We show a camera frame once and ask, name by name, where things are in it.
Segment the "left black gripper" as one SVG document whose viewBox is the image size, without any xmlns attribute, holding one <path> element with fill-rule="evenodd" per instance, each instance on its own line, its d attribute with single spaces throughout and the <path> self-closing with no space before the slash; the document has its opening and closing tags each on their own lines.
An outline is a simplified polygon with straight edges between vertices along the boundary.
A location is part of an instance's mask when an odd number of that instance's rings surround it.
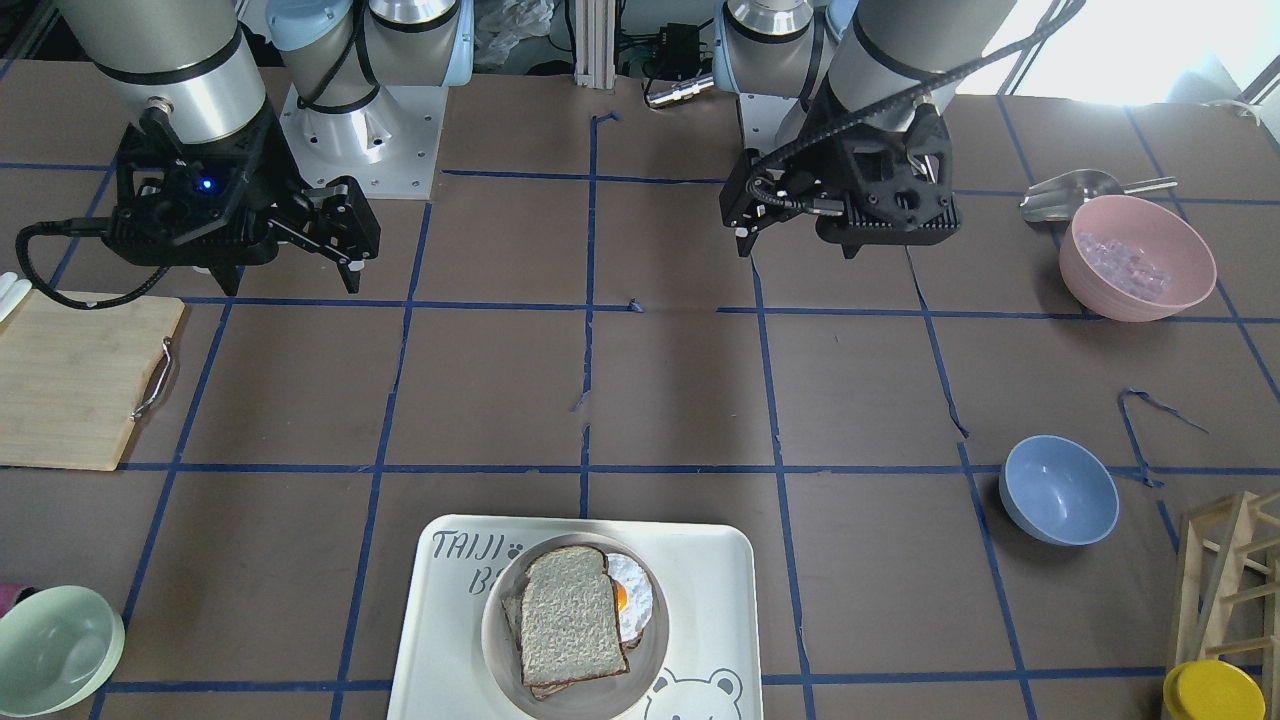
<svg viewBox="0 0 1280 720">
<path fill-rule="evenodd" d="M 790 160 L 790 170 L 751 177 L 763 154 L 744 149 L 719 192 L 721 218 L 733 231 L 740 258 L 749 258 L 759 233 L 801 215 L 751 195 L 780 190 L 787 196 L 829 200 L 837 217 L 818 217 L 815 232 L 852 260 L 869 245 L 932 246 L 957 233 L 954 146 L 945 119 L 924 102 L 902 132 L 860 123 Z"/>
</svg>

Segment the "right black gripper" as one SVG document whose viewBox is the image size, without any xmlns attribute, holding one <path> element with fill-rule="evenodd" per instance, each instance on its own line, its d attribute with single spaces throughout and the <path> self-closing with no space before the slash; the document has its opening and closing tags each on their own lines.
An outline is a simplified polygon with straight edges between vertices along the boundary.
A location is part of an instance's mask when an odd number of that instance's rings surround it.
<svg viewBox="0 0 1280 720">
<path fill-rule="evenodd" d="M 357 178 L 305 190 L 271 105 L 202 143 L 180 141 L 173 117 L 147 108 L 122 138 L 108 249 L 138 266 L 206 266 L 237 297 L 243 266 L 271 261 L 284 240 L 334 263 L 346 291 L 360 292 L 381 227 Z"/>
</svg>

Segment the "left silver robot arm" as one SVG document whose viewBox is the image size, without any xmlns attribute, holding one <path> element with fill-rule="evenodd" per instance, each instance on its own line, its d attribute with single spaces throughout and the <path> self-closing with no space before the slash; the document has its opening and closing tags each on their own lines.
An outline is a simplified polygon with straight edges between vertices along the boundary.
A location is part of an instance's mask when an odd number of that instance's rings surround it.
<svg viewBox="0 0 1280 720">
<path fill-rule="evenodd" d="M 933 246 L 955 234 L 954 146 L 943 113 L 956 82 L 828 138 L 838 118 L 980 56 L 1011 1 L 726 1 L 716 18 L 717 88 L 786 97 L 776 127 L 740 126 L 744 149 L 719 192 L 739 255 L 765 228 L 812 215 L 827 243 Z"/>
</svg>

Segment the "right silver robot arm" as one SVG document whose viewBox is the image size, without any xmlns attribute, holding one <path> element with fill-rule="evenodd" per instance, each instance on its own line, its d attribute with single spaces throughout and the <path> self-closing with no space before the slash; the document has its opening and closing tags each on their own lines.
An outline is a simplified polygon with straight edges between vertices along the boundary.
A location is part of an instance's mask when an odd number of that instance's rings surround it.
<svg viewBox="0 0 1280 720">
<path fill-rule="evenodd" d="M 474 70 L 471 1 L 270 1 L 264 24 L 292 78 L 276 111 L 227 1 L 61 1 L 131 114 L 106 218 L 91 236 L 152 270 L 197 266 L 233 296 L 283 243 L 330 261 L 356 293 L 378 258 L 370 197 L 428 196 L 449 88 Z"/>
</svg>

